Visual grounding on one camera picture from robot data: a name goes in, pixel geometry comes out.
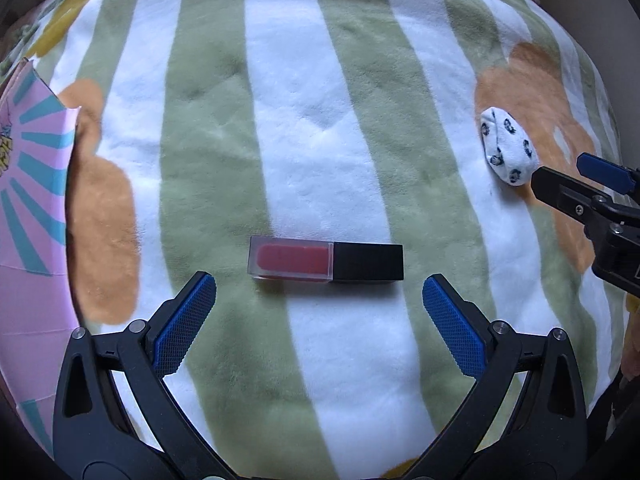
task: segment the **liquid lipstick tube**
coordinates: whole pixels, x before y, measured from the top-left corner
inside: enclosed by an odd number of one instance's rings
[[[252,236],[247,272],[270,280],[396,282],[404,280],[402,245]]]

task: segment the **screw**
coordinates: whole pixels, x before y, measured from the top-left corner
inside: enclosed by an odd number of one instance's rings
[[[551,333],[556,339],[558,339],[558,341],[564,341],[566,339],[566,332],[561,328],[555,328]]]
[[[86,329],[82,326],[79,326],[71,333],[71,337],[73,339],[82,339],[84,337],[84,334],[86,334]]]
[[[509,325],[506,324],[504,321],[496,321],[494,323],[494,330],[498,334],[506,334],[509,331]]]
[[[137,319],[129,323],[129,331],[137,334],[138,332],[142,332],[145,329],[146,322],[144,319]]]

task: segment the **green stripe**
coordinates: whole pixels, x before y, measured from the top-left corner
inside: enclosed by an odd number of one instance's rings
[[[51,50],[49,50],[44,57],[38,62],[36,72],[40,78],[49,85],[53,78],[53,73],[56,69],[56,65],[62,58],[62,54],[65,51],[66,34],[65,37]]]
[[[94,80],[106,100],[124,50],[138,0],[102,0],[94,35],[82,58],[77,79]]]
[[[607,114],[609,115],[609,123],[611,124],[611,127],[613,128],[613,131],[616,135],[616,142],[618,143],[618,146],[620,146],[620,130],[618,129],[618,122],[616,121],[616,115],[613,113],[611,104],[609,104],[607,107]]]
[[[444,0],[451,28],[476,75],[489,67],[506,66],[500,33],[482,0]]]
[[[82,319],[81,322],[82,322],[82,326],[84,326],[89,331],[89,334],[98,335],[102,333],[102,325],[100,323],[96,323],[94,321],[87,320],[87,319]]]
[[[186,357],[216,449],[242,476],[335,479],[283,291],[246,273],[249,236],[268,234],[270,222],[244,0],[182,1],[165,99],[160,223],[172,285],[200,269],[218,284]]]
[[[596,88],[596,75],[594,72],[593,64],[587,56],[584,49],[574,41],[575,49],[578,53],[578,60],[580,61],[580,76],[582,79],[582,94],[584,95],[584,104],[587,107],[589,114],[589,122],[593,132],[598,137],[600,145],[602,147],[602,156],[607,160],[617,161],[620,160],[616,156],[615,152],[618,152],[617,146],[612,146],[609,141],[609,136],[604,127],[604,120],[600,115],[600,108],[598,108],[598,97]]]
[[[502,0],[524,20],[534,44],[546,51],[560,67],[560,47],[553,32],[524,0]],[[596,326],[578,298],[582,277],[562,252],[552,212],[543,205],[529,205],[538,234],[542,265],[542,287],[546,300],[559,322],[571,335],[587,404],[593,399],[598,375],[596,360]]]
[[[418,343],[424,402],[440,431],[473,381],[456,367],[422,306],[443,273],[489,318],[488,260],[422,67],[388,0],[319,0],[374,160],[394,242],[404,245],[404,295]]]

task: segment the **blue gripper pad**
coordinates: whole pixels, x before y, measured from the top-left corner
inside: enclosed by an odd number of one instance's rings
[[[422,304],[460,371],[479,379],[486,367],[484,342],[433,276],[424,282]]]
[[[636,189],[636,181],[631,177],[629,170],[591,153],[580,154],[576,167],[583,177],[600,183],[620,195],[633,193]]]
[[[216,302],[216,282],[208,274],[191,289],[156,337],[153,367],[158,377],[177,371]]]

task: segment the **white sock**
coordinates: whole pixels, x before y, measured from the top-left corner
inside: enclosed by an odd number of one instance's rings
[[[480,132],[486,160],[510,186],[526,184],[540,165],[533,142],[524,129],[501,108],[480,115]]]

